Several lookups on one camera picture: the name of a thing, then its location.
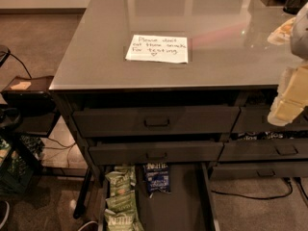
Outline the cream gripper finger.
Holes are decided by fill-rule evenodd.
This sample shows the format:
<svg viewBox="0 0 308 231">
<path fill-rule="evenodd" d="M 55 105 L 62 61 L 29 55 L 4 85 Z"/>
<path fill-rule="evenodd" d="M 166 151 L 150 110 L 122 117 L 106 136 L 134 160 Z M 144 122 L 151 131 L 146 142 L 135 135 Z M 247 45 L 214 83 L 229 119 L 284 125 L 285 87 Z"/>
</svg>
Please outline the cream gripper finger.
<svg viewBox="0 0 308 231">
<path fill-rule="evenodd" d="M 282 45 L 288 43 L 290 41 L 294 23 L 294 17 L 284 22 L 268 36 L 268 42 L 274 45 Z"/>
<path fill-rule="evenodd" d="M 270 107 L 268 122 L 275 126 L 292 123 L 308 106 L 308 66 L 288 67 L 280 77 L 277 96 Z"/>
</svg>

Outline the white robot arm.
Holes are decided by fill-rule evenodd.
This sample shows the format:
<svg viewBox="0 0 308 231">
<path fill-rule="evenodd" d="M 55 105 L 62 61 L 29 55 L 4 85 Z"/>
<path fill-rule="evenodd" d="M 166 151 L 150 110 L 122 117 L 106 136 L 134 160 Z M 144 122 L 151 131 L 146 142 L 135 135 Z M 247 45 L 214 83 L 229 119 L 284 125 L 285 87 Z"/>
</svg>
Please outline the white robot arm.
<svg viewBox="0 0 308 231">
<path fill-rule="evenodd" d="M 308 4 L 296 17 L 279 26 L 268 37 L 274 45 L 289 43 L 293 55 L 303 62 L 297 68 L 287 67 L 281 74 L 277 96 L 268 114 L 268 122 L 275 126 L 292 123 L 308 106 Z"/>
</svg>

